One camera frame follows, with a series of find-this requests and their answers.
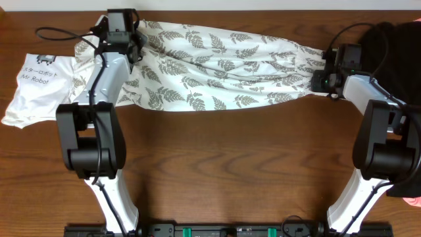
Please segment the white fern print dress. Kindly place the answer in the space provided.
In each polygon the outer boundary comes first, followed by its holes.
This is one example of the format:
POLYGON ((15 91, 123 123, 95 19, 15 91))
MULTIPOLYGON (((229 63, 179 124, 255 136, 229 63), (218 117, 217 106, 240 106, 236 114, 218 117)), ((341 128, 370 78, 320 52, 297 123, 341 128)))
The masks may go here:
POLYGON ((310 94, 319 49, 247 32, 143 21, 147 45, 123 84, 119 106, 156 111, 263 107, 310 94))

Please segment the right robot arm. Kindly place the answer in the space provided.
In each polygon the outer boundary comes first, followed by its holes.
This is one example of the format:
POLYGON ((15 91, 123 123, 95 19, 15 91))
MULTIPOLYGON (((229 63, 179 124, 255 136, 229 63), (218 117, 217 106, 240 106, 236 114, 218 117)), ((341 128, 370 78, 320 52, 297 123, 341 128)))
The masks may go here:
POLYGON ((328 49, 324 69, 311 79, 313 92, 350 101, 363 115, 353 145, 355 169, 337 201, 328 208, 319 236, 392 236, 390 226, 368 226, 363 219, 386 194, 420 197, 420 109, 407 105, 361 70, 361 48, 328 49))

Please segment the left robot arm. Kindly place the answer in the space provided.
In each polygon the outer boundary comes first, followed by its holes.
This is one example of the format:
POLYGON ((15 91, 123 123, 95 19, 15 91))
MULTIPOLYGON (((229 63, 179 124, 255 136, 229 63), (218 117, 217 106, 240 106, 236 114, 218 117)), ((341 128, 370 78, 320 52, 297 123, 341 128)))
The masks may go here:
POLYGON ((139 211, 122 175, 126 142, 116 115, 120 90, 141 60, 145 37, 127 12, 108 13, 91 31, 99 37, 95 66, 85 89, 56 111, 68 170, 92 189, 106 218, 103 226, 67 226, 65 236, 141 236, 139 211))

